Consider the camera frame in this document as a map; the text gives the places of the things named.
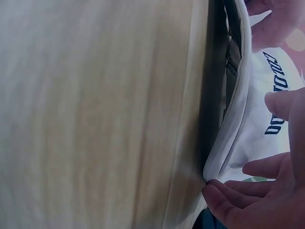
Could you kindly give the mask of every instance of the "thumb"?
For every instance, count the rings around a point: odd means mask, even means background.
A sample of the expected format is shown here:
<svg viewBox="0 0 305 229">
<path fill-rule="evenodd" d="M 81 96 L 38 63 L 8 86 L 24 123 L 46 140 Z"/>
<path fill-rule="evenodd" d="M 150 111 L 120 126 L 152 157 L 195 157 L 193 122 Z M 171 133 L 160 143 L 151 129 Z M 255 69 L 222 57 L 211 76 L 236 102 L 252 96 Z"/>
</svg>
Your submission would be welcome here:
<svg viewBox="0 0 305 229">
<path fill-rule="evenodd" d="M 288 121 L 292 103 L 298 93 L 299 90 L 268 93 L 265 96 L 266 106 L 272 114 Z"/>
</svg>

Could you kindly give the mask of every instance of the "wooden surface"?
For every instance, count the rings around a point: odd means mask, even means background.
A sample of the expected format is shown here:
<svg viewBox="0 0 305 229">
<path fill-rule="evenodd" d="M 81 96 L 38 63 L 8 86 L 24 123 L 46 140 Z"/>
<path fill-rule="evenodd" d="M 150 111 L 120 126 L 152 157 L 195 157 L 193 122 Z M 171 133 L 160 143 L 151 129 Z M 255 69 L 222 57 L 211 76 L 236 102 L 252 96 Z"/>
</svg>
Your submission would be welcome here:
<svg viewBox="0 0 305 229">
<path fill-rule="evenodd" d="M 0 1 L 0 228 L 191 228 L 207 12 Z"/>
</svg>

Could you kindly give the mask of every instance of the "hand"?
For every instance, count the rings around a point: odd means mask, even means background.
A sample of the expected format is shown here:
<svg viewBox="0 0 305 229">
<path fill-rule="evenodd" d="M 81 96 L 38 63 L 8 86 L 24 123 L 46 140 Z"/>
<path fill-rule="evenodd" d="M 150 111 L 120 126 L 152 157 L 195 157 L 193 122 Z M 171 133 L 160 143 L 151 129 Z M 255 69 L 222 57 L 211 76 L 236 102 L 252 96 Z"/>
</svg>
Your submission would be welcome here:
<svg viewBox="0 0 305 229">
<path fill-rule="evenodd" d="M 304 0 L 245 0 L 249 15 L 271 10 L 252 27 L 253 51 L 278 47 L 291 32 L 305 21 Z"/>
<path fill-rule="evenodd" d="M 252 161 L 243 167 L 265 182 L 217 180 L 203 196 L 211 212 L 229 229 L 304 228 L 305 217 L 305 88 L 266 95 L 273 114 L 289 121 L 290 153 Z"/>
</svg>

